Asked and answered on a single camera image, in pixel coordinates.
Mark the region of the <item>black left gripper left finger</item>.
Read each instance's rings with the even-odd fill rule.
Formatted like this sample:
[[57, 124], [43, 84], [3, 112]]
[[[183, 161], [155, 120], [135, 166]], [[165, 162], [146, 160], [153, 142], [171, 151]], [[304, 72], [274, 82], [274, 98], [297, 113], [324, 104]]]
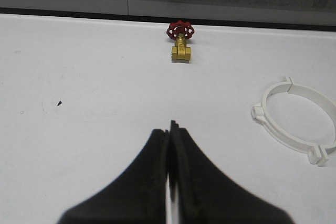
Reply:
[[130, 166], [102, 191], [67, 210], [62, 223], [165, 223], [169, 136], [153, 130]]

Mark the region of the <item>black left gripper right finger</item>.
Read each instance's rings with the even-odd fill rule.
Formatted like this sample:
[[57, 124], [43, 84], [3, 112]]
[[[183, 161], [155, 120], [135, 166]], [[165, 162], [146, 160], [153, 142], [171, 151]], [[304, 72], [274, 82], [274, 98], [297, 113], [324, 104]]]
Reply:
[[170, 189], [178, 223], [293, 223], [282, 209], [240, 187], [171, 122]]

